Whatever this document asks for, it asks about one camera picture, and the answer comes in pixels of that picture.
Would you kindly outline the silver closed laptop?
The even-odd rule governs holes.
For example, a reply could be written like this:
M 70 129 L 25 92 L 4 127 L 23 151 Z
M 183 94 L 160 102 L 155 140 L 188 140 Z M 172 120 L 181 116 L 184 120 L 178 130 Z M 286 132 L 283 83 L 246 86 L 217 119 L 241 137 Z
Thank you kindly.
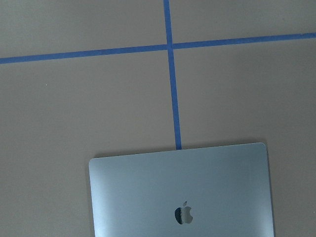
M 272 237 L 265 144 L 94 158 L 97 237 Z

